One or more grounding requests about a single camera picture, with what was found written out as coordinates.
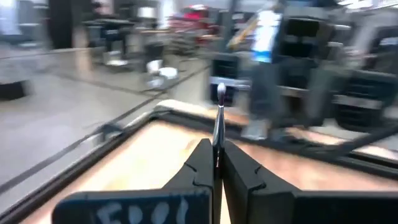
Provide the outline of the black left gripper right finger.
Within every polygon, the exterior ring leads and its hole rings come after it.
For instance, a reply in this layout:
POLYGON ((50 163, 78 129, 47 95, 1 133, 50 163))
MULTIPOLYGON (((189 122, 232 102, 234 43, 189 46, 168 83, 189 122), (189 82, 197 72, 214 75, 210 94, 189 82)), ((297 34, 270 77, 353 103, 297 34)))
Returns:
POLYGON ((231 223, 397 224, 397 193, 300 190, 227 141, 223 180, 231 223))

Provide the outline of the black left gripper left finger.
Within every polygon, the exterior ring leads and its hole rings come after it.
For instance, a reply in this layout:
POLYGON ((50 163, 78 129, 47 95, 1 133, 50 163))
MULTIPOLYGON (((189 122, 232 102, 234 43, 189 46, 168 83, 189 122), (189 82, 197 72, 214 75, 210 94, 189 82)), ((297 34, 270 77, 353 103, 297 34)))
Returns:
POLYGON ((75 192, 55 206, 53 224, 191 224, 213 221, 213 148, 202 139, 161 188, 75 192))

